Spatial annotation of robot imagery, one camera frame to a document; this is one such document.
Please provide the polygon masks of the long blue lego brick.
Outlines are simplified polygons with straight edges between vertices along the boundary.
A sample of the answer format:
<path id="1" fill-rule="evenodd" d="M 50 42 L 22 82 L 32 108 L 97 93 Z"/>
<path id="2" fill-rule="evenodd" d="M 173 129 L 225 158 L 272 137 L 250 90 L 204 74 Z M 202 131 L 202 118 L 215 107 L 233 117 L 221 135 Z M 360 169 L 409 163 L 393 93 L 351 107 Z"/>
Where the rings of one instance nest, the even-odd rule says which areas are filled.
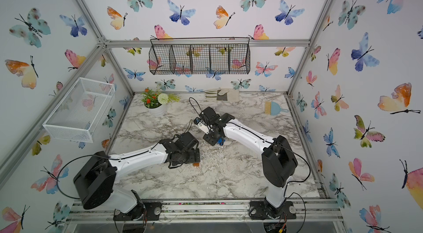
<path id="1" fill-rule="evenodd" d="M 224 145 L 224 143 L 225 143 L 225 138 L 220 138 L 219 140 L 218 140 L 218 144 L 220 145 L 220 146 L 223 146 Z"/>

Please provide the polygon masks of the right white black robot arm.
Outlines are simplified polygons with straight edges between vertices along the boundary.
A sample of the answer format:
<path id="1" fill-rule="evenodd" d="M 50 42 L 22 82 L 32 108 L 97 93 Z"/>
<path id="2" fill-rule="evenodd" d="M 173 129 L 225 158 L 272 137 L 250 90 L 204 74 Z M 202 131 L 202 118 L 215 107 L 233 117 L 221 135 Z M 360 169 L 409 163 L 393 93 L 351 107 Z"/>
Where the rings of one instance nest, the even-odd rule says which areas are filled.
<path id="1" fill-rule="evenodd" d="M 225 139 L 232 139 L 261 157 L 263 174 L 269 182 L 265 207 L 272 216 L 279 215 L 287 202 L 286 186 L 298 166 L 288 140 L 253 130 L 230 114 L 220 116 L 211 107 L 205 108 L 194 123 L 204 132 L 203 139 L 208 144 L 221 145 Z"/>

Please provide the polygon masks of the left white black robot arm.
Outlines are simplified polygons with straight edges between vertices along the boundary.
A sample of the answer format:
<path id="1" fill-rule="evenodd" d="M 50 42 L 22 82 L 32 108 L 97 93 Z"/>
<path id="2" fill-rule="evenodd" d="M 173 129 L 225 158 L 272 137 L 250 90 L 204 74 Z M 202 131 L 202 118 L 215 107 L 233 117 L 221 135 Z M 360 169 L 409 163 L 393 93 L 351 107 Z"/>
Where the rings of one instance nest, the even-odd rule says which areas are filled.
<path id="1" fill-rule="evenodd" d="M 73 179 L 85 210 L 108 207 L 118 211 L 116 221 L 140 220 L 147 209 L 134 190 L 128 191 L 117 181 L 130 173 L 167 163 L 169 169 L 200 162 L 199 141 L 190 133 L 162 139 L 155 145 L 130 153 L 106 155 L 95 153 Z"/>

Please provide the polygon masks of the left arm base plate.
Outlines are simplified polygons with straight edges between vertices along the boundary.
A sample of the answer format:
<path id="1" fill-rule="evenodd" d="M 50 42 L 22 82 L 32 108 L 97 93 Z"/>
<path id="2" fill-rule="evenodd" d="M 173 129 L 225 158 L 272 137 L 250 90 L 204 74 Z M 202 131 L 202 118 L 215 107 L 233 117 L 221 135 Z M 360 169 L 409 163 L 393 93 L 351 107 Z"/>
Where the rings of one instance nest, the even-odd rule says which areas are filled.
<path id="1" fill-rule="evenodd" d="M 128 213 L 116 213 L 113 216 L 113 220 L 115 222 L 156 222 L 160 218 L 162 207 L 162 202 L 143 202 L 142 204 L 136 205 Z"/>

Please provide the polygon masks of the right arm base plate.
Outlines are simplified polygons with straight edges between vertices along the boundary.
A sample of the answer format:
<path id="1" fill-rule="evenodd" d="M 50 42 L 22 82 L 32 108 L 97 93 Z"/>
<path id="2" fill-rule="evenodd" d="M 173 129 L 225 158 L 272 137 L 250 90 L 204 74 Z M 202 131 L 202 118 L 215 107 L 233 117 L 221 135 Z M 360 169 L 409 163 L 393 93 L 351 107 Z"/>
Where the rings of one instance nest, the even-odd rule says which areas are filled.
<path id="1" fill-rule="evenodd" d="M 291 201 L 284 201 L 280 207 L 274 207 L 266 200 L 251 201 L 248 212 L 252 220 L 296 219 L 296 209 Z"/>

